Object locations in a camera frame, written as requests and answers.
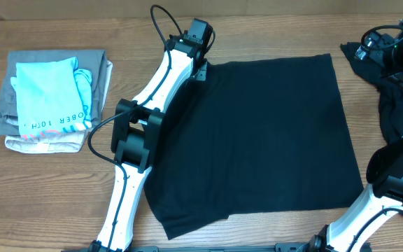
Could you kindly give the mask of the black t-shirt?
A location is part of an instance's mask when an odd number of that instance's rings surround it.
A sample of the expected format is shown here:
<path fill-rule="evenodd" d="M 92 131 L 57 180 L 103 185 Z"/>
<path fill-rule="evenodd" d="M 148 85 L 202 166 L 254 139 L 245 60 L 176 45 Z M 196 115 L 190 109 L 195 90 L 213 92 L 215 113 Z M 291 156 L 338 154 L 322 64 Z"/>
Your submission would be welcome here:
<path fill-rule="evenodd" d="M 362 189 L 328 54 L 209 64 L 168 108 L 145 185 L 169 239 L 232 214 L 349 207 Z"/>

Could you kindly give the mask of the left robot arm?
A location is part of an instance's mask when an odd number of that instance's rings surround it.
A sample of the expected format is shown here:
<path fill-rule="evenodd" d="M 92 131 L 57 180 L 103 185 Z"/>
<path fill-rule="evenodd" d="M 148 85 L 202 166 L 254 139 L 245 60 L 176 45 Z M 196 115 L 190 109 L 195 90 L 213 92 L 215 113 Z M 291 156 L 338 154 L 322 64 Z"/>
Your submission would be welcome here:
<path fill-rule="evenodd" d="M 164 43 L 164 57 L 147 86 L 133 100 L 118 102 L 110 160 L 115 182 L 104 225 L 89 251 L 127 251 L 146 179 L 153 168 L 165 113 L 175 94 L 191 77 L 205 79 L 205 54 L 215 40 L 212 26 L 194 19 L 187 31 Z"/>

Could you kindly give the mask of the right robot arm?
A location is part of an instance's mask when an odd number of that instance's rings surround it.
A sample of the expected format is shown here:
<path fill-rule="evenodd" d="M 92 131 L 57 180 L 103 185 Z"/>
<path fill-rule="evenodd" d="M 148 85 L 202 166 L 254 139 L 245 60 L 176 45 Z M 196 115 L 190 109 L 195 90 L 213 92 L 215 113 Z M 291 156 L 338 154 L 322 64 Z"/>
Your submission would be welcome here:
<path fill-rule="evenodd" d="M 391 217 L 403 212 L 403 20 L 392 37 L 378 26 L 359 43 L 341 47 L 354 72 L 380 92 L 379 113 L 387 144 L 367 166 L 367 186 L 347 212 L 305 244 L 281 243 L 276 251 L 370 251 L 367 240 Z"/>

